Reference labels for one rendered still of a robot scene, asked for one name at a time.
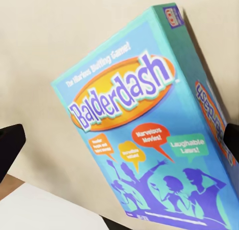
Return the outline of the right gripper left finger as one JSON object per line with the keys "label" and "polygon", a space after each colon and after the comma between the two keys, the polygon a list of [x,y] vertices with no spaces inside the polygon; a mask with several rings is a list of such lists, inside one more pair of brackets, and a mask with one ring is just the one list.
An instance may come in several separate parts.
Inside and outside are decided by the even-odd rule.
{"label": "right gripper left finger", "polygon": [[22,124],[0,129],[0,183],[26,142]]}

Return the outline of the board game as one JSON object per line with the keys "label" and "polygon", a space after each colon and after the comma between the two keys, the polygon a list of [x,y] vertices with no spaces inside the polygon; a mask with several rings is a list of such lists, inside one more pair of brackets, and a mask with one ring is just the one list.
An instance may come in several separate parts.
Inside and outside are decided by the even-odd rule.
{"label": "board game", "polygon": [[176,2],[150,6],[51,85],[127,216],[239,230],[239,164]]}

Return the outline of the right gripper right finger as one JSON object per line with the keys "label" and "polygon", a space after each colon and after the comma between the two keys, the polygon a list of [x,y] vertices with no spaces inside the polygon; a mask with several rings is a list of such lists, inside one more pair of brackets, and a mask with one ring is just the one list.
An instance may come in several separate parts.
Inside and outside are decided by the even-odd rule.
{"label": "right gripper right finger", "polygon": [[228,123],[223,141],[239,164],[239,125]]}

